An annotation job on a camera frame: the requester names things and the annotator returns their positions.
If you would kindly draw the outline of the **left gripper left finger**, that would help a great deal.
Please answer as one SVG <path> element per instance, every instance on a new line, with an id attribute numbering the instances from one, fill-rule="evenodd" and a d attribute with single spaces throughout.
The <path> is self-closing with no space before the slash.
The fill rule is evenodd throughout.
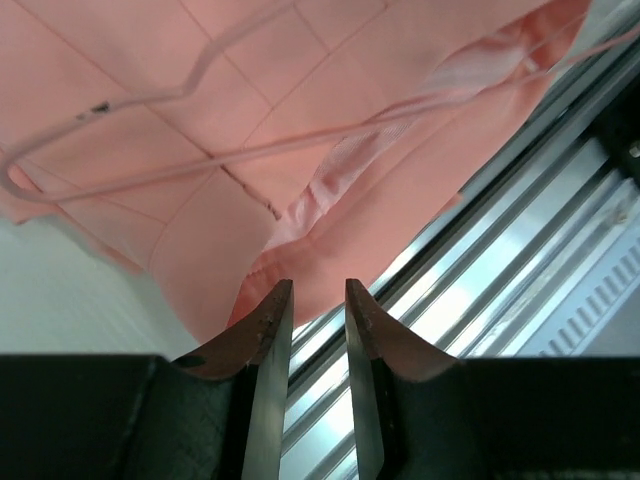
<path id="1" fill-rule="evenodd" d="M 293 307 L 293 282 L 281 280 L 243 319 L 173 361 L 197 379 L 230 386 L 215 479 L 279 476 Z"/>

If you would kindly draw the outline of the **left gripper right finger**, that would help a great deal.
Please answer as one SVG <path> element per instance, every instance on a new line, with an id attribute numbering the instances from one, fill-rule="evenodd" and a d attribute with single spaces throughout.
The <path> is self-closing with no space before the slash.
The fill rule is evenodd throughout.
<path id="1" fill-rule="evenodd" d="M 360 281 L 347 280 L 345 300 L 360 477 L 462 478 L 457 361 L 392 318 Z"/>

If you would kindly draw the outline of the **pink skirt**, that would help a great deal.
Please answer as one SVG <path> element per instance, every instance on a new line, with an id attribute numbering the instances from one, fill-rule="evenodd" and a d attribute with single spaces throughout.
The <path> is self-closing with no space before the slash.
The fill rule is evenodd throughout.
<path id="1" fill-rule="evenodd" d="M 587 1 L 5 1 L 1 213 L 148 273 L 206 341 L 374 282 L 519 130 Z"/>

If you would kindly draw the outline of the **pink wire hanger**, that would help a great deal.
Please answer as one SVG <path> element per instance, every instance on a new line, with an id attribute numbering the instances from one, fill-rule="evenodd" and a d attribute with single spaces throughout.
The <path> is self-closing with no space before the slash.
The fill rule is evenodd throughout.
<path id="1" fill-rule="evenodd" d="M 5 1 L 1 183 L 61 203 L 374 122 L 447 58 L 586 1 Z"/>

